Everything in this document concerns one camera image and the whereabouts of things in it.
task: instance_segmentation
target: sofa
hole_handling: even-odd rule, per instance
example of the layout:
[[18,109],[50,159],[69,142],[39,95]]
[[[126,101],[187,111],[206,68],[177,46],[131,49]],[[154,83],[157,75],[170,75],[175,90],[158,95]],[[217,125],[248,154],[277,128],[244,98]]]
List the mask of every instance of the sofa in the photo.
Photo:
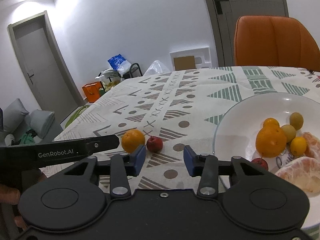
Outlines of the sofa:
[[0,131],[0,147],[5,147],[6,136],[12,134],[18,141],[28,130],[33,129],[37,136],[35,143],[49,143],[62,131],[53,111],[34,110],[29,113],[17,98],[6,109],[3,109],[3,130]]

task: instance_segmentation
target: orange fruit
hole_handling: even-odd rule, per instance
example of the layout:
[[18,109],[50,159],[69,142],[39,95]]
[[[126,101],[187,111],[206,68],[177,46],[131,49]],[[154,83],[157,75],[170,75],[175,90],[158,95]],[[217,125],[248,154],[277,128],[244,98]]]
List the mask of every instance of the orange fruit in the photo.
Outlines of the orange fruit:
[[290,151],[293,156],[301,156],[307,150],[307,141],[303,137],[296,137],[290,143]]
[[263,127],[256,137],[256,149],[262,157],[273,158],[282,153],[287,144],[284,131],[275,125]]
[[133,153],[140,144],[145,145],[145,143],[143,133],[137,129],[127,131],[121,138],[122,148],[129,154]]
[[270,117],[270,118],[267,118],[266,120],[264,120],[262,126],[265,127],[265,126],[271,125],[271,124],[280,127],[279,122],[278,122],[276,119],[271,118],[271,117]]

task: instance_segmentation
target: finger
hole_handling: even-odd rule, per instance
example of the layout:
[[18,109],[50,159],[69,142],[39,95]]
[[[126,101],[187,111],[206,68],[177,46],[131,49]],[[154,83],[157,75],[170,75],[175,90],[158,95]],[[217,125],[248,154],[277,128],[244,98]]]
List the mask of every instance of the finger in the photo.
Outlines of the finger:
[[20,198],[20,191],[0,184],[0,203],[17,205]]
[[22,216],[18,216],[14,218],[14,222],[18,228],[22,228],[23,230],[27,229],[25,222],[22,219]]
[[43,172],[41,172],[41,175],[38,179],[38,182],[41,182],[41,181],[45,180],[46,178],[47,178],[47,176]]

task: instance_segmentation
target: door frame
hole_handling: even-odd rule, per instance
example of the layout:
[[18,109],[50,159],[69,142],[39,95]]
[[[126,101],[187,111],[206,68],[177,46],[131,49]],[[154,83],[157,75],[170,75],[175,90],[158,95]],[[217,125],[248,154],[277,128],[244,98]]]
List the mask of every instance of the door frame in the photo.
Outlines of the door frame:
[[[221,40],[220,29],[219,29],[218,18],[217,18],[217,8],[216,8],[213,0],[205,0],[205,1],[207,4],[207,7],[208,7],[210,21],[211,21],[212,30],[213,30],[214,41],[216,44],[218,65],[219,65],[219,67],[225,67],[222,40]],[[289,17],[287,0],[282,0],[282,1],[283,1],[283,5],[284,5],[284,14],[286,17]]]
[[36,15],[33,15],[31,17],[28,17],[24,20],[21,20],[19,22],[16,22],[14,24],[9,24],[8,26],[8,31],[9,31],[9,36],[11,39],[11,43],[13,46],[13,50],[15,52],[15,55],[17,57],[18,63],[20,65],[20,68],[22,70],[22,73],[33,93],[33,95],[35,96],[36,100],[38,101],[38,104],[41,108],[43,108],[44,104],[42,103],[42,99],[41,99],[41,95],[40,93],[33,87],[33,84],[29,78],[28,72],[26,70],[26,63],[24,60],[24,57],[22,55],[21,50],[19,49],[18,43],[16,41],[15,35],[14,35],[14,30],[17,29],[18,27],[23,27],[24,25],[28,25],[30,23],[32,23],[33,21],[36,20],[44,20],[45,23],[45,34],[47,36],[48,39],[48,43],[49,43],[49,47],[52,51],[53,57],[55,59],[55,61],[57,62],[57,66],[59,68],[59,71],[62,75],[62,78],[64,80],[64,82],[66,83],[73,99],[75,100],[76,104],[78,106],[84,106],[85,105],[85,101],[82,98],[81,94],[79,93],[78,88],[76,87],[75,82],[73,81],[71,74],[67,68],[67,65],[62,57],[61,51],[58,47],[58,43],[56,41],[56,38],[54,36],[54,32],[52,30],[50,21],[49,21],[49,17],[48,17],[48,13],[47,11],[44,11],[42,13],[38,13]]

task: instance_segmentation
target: door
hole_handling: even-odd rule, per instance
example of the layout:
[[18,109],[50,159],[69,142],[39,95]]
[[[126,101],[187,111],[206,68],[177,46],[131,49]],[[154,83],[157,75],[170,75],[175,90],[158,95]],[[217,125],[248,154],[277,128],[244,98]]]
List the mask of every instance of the door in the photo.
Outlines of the door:
[[233,66],[233,38],[236,22],[244,15],[288,16],[286,0],[206,0],[212,23],[220,66]]
[[17,47],[25,68],[26,78],[42,110],[51,110],[62,122],[77,107],[68,86],[60,72],[52,49],[44,17],[16,26],[13,29]]

